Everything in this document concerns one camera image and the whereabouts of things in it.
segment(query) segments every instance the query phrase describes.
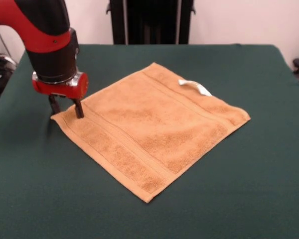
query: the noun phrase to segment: tan towel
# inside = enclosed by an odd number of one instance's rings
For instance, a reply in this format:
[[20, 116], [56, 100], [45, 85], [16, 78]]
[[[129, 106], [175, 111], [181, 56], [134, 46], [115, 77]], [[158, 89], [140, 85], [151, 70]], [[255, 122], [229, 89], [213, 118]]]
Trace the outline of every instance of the tan towel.
[[180, 86], [156, 63], [54, 115], [63, 132], [135, 195], [149, 202], [248, 120], [214, 96]]

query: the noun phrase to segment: green tablecloth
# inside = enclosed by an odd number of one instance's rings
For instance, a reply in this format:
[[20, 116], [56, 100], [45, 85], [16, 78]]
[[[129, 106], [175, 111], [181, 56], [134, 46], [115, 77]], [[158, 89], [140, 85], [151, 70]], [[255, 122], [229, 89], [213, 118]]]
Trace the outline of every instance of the green tablecloth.
[[152, 62], [251, 121], [145, 204], [49, 119], [25, 55], [0, 100], [0, 239], [299, 239], [299, 83], [279, 50], [83, 45], [78, 56], [88, 95]]

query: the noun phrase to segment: towel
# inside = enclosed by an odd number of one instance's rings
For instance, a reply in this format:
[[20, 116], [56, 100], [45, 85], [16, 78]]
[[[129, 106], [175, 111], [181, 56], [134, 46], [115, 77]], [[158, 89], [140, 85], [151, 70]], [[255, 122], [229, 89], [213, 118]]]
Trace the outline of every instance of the towel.
[[144, 202], [250, 120], [243, 109], [179, 85], [152, 63], [53, 115], [74, 144]]

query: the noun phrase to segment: black cable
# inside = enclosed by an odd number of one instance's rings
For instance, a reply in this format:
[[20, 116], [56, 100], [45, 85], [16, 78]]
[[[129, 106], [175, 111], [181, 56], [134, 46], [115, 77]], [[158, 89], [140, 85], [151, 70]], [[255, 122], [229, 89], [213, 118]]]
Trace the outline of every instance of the black cable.
[[3, 46], [5, 47], [5, 50], [7, 51], [8, 55], [11, 57], [11, 54], [10, 54], [10, 52], [9, 52], [9, 49], [8, 49], [7, 46], [6, 46], [4, 40], [3, 40], [2, 36], [1, 36], [1, 33], [0, 33], [0, 40], [1, 40], [2, 44], [3, 44]]

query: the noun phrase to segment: black chair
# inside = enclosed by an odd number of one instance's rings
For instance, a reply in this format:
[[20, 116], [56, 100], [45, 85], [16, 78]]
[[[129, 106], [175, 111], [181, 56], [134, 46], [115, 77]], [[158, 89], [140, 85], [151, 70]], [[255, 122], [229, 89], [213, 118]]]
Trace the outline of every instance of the black chair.
[[193, 0], [110, 0], [114, 44], [188, 44]]

